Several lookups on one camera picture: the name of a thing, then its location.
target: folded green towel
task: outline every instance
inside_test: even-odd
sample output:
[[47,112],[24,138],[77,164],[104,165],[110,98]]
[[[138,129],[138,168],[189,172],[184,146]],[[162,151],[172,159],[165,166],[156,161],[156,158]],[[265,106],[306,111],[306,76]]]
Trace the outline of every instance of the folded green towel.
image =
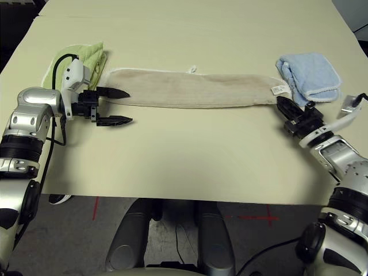
[[[102,42],[88,46],[88,45],[71,45],[63,50],[61,50],[55,58],[53,59],[49,69],[46,72],[46,75],[42,81],[43,88],[52,88],[52,70],[55,62],[58,58],[66,53],[74,53],[78,55],[80,61],[89,68],[91,72],[91,82],[89,84],[89,89],[94,90],[97,86],[97,82],[101,76],[102,69],[104,69],[106,62],[106,54],[104,53],[104,44]],[[56,72],[56,85],[55,88],[57,90],[61,89],[62,86],[62,77],[65,69],[70,65],[71,58],[67,57],[64,59],[59,66],[57,67]]]

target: blue towel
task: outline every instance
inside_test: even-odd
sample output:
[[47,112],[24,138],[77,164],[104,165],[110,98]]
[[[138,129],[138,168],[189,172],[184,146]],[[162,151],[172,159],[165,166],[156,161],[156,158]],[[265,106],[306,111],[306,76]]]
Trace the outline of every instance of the blue towel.
[[277,69],[289,84],[299,106],[308,101],[332,102],[340,95],[341,79],[331,63],[320,53],[283,55]]

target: beige table surface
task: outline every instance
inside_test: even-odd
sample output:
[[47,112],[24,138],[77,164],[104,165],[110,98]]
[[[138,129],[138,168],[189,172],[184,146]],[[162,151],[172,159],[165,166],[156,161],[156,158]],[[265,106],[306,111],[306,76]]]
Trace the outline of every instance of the beige table surface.
[[[345,94],[367,92],[368,59],[330,1],[50,0],[41,15],[0,75],[1,129],[16,95],[40,85],[58,50],[99,41],[108,52],[105,71],[187,71],[195,64],[201,74],[279,77],[274,64],[280,55],[315,51],[334,65]],[[335,119],[340,104],[319,105],[326,121]],[[56,145],[43,192],[324,204],[334,187],[284,134],[272,106],[186,110],[107,103],[106,114],[134,123],[69,122],[68,146]],[[366,156],[367,117],[365,107],[340,132]]]

